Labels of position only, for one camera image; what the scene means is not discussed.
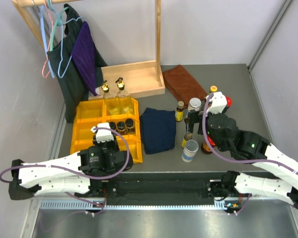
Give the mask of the black cap spice jar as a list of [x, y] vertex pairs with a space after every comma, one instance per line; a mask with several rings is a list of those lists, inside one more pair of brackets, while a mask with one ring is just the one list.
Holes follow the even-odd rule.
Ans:
[[136, 134], [135, 122], [133, 119], [126, 119], [125, 125], [128, 131], [128, 134], [134, 135]]
[[110, 125], [110, 128], [111, 128], [112, 130], [114, 130], [114, 131], [117, 130], [117, 127], [116, 127], [116, 123], [115, 123], [115, 122], [111, 121], [111, 122], [109, 122], [109, 125]]
[[127, 135], [128, 134], [128, 130], [126, 128], [126, 124], [123, 121], [119, 121], [116, 125], [117, 127], [117, 131], [121, 134], [121, 135]]

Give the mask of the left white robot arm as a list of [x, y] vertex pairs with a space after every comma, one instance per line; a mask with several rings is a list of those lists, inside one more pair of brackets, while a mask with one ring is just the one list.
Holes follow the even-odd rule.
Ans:
[[128, 150], [120, 150], [117, 139], [94, 142], [87, 149], [37, 164], [12, 162], [11, 200], [25, 200], [47, 193], [72, 193], [77, 197], [97, 197], [103, 183], [133, 166]]

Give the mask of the white salt canister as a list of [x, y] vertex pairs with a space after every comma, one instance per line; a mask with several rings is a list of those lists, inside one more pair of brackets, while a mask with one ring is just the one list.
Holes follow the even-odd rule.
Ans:
[[202, 102], [199, 98], [192, 98], [189, 101], [187, 110], [190, 111], [200, 111]]
[[183, 152], [181, 155], [182, 160], [184, 162], [191, 162], [194, 159], [198, 150], [199, 150], [198, 142], [193, 139], [188, 140], [183, 148]]

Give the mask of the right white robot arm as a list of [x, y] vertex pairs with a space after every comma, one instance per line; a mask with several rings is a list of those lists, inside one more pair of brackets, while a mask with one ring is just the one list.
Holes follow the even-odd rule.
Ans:
[[190, 111], [186, 127], [189, 132], [195, 124], [206, 144], [229, 152], [228, 162], [250, 164], [273, 174], [276, 179], [247, 177], [241, 172], [227, 172], [221, 181], [227, 196], [256, 194], [278, 199], [298, 210], [298, 162], [281, 152], [268, 139], [238, 128], [236, 121], [224, 113]]

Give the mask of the sauce bottle yellow cap back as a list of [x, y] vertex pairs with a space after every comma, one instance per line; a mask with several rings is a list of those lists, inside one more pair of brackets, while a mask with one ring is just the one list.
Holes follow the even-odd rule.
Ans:
[[211, 94], [211, 93], [215, 93], [215, 92], [217, 92], [217, 91], [218, 91], [217, 86], [212, 85], [212, 86], [210, 87], [209, 93]]

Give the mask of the small yellow label bottle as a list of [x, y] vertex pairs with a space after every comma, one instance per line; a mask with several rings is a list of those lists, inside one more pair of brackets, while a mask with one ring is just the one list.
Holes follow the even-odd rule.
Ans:
[[184, 114], [184, 102], [179, 101], [178, 104], [177, 104], [176, 111], [175, 111], [175, 120], [176, 121], [182, 121], [183, 114]]
[[191, 140], [192, 137], [193, 137], [193, 134], [192, 134], [192, 133], [186, 133], [186, 134], [184, 135], [183, 140], [182, 140], [182, 143], [181, 143], [182, 148], [185, 147], [187, 141]]

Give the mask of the small yellow label bottle front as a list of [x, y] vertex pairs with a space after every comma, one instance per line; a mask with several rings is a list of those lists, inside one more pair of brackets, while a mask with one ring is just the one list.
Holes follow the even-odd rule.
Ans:
[[181, 143], [182, 148], [185, 147], [187, 141], [191, 140], [192, 137], [193, 137], [193, 134], [192, 134], [192, 133], [186, 133], [186, 134], [184, 135], [183, 140], [182, 140], [182, 143]]

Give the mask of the white salt canister front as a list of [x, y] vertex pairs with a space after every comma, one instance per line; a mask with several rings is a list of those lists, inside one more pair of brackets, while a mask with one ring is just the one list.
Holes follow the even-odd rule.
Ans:
[[182, 160], [184, 162], [191, 162], [194, 159], [198, 150], [199, 150], [198, 142], [193, 139], [188, 140], [183, 148], [183, 152], [181, 155]]

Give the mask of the small yellow label bottle back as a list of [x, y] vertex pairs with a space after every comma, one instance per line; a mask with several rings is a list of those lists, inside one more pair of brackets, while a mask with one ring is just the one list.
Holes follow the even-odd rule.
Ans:
[[179, 101], [178, 104], [177, 104], [176, 111], [175, 111], [175, 120], [176, 121], [182, 121], [183, 114], [184, 114], [184, 102]]

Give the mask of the clear oil bottle gold cap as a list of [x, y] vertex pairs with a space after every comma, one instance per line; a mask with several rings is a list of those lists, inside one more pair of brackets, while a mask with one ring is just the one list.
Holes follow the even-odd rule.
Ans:
[[118, 93], [116, 99], [118, 101], [120, 112], [122, 114], [134, 114], [134, 104], [130, 93], [125, 89], [125, 83], [123, 78], [119, 77], [116, 81]]

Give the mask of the white salt canister back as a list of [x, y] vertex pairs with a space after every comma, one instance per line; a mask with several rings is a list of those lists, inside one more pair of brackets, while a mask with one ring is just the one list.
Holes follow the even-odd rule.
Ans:
[[202, 102], [199, 98], [192, 98], [189, 101], [187, 110], [190, 111], [200, 111]]

